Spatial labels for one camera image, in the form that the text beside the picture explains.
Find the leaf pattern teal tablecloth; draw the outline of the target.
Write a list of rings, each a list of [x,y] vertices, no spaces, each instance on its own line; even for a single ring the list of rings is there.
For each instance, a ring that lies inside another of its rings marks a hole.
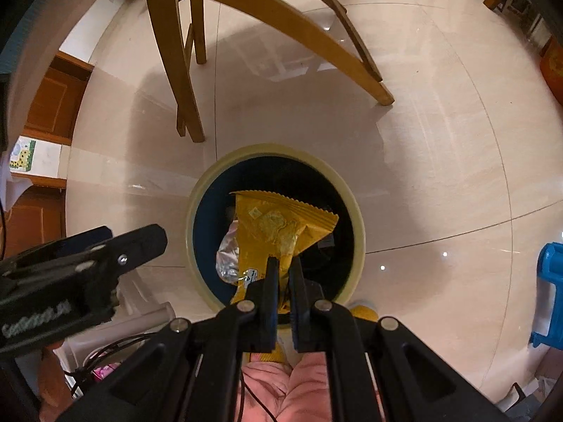
[[[1,52],[1,151],[24,128],[31,101],[70,32],[65,0],[34,0]]]

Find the pink trouser legs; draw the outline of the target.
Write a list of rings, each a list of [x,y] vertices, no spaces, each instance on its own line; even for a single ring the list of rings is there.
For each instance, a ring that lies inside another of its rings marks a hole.
[[[242,374],[252,391],[244,398],[244,421],[332,419],[324,353],[306,353],[295,366],[254,354]]]

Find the grey plastic stool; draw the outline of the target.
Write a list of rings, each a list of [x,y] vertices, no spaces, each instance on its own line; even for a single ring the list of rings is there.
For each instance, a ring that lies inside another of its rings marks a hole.
[[[176,317],[169,302],[158,302],[142,281],[139,270],[119,278],[119,305],[113,318],[66,339],[55,351],[62,368],[74,371],[103,347],[128,336],[156,332]]]

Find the blue plastic stool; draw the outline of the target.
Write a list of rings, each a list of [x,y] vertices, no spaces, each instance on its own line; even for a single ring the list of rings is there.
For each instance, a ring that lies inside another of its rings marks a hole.
[[[562,244],[547,243],[536,266],[536,303],[531,342],[562,350]]]

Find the brown wooden door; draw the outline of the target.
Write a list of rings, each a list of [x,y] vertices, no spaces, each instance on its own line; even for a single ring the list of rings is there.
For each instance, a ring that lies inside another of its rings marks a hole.
[[[31,184],[5,213],[5,256],[66,236],[65,202],[70,146],[94,66],[59,51],[31,102],[12,150],[11,174]]]

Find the wooden table legs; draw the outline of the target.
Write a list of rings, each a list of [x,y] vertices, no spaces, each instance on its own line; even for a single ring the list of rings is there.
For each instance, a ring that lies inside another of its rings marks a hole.
[[[225,9],[220,21],[232,27],[223,41],[253,74],[284,82],[336,69],[390,106],[386,87],[366,44],[339,0],[320,0],[316,18],[283,0],[146,0],[157,49],[177,105],[176,128],[195,143],[205,139],[190,67],[207,61],[204,4]]]

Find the yellow snack bag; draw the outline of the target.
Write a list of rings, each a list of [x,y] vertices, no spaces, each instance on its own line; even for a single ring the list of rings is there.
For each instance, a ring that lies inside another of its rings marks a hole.
[[[276,192],[238,191],[235,219],[216,253],[220,279],[234,285],[233,304],[244,299],[248,286],[263,279],[267,259],[279,259],[279,287],[286,292],[294,256],[334,231],[339,216]]]

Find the round yellow trash bin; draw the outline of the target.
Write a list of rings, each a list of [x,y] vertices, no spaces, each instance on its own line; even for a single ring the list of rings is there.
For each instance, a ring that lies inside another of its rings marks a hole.
[[[347,303],[360,281],[366,230],[342,176],[321,159],[276,144],[228,153],[204,172],[188,200],[187,269],[217,313],[279,270],[279,312],[289,313],[289,272],[299,262],[323,295]]]

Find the red plastic bucket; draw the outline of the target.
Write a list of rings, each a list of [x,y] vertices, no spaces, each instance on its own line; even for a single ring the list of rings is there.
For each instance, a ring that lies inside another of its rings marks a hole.
[[[563,105],[563,51],[552,36],[541,51],[540,71],[555,100]]]

